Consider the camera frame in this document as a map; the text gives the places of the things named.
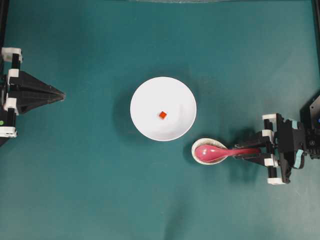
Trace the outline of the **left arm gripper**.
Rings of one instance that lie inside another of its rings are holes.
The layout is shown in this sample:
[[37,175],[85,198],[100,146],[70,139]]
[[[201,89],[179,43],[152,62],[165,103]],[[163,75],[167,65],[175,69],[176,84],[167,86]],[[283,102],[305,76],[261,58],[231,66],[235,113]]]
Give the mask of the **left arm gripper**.
[[[25,114],[35,108],[63,101],[66,95],[25,71],[20,70],[23,62],[22,49],[14,47],[3,47],[1,49],[1,60],[11,63],[11,68],[4,80],[4,90],[1,91],[1,112],[5,114],[6,120],[0,125],[1,138],[16,138],[16,116]],[[28,90],[38,92],[11,92],[10,86],[16,85]]]

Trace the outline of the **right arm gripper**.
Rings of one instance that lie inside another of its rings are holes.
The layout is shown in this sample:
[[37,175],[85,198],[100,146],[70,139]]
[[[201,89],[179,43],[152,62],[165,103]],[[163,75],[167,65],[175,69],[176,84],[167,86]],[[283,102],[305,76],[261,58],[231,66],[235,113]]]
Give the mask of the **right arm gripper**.
[[285,120],[279,113],[265,114],[262,120],[265,123],[265,129],[235,144],[234,147],[236,149],[266,148],[274,150],[275,153],[238,154],[234,157],[268,167],[268,184],[289,184],[292,170],[300,170],[305,165],[307,154],[305,127],[300,121]]

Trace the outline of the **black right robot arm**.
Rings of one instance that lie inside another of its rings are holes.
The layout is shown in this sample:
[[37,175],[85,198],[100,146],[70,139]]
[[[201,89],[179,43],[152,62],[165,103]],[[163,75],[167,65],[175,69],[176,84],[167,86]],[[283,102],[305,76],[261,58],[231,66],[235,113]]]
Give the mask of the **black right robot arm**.
[[264,129],[234,148],[265,152],[237,154],[236,158],[266,167],[268,184],[289,184],[292,170],[302,169],[306,156],[320,158],[320,130],[307,129],[300,121],[285,120],[279,113],[265,114],[262,120]]

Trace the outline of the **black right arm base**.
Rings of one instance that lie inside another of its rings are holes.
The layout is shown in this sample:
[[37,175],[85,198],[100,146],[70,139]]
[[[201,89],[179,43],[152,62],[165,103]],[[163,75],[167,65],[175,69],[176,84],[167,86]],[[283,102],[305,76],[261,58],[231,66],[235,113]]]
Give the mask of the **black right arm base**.
[[300,109],[300,121],[306,130],[320,128],[320,93],[314,94]]

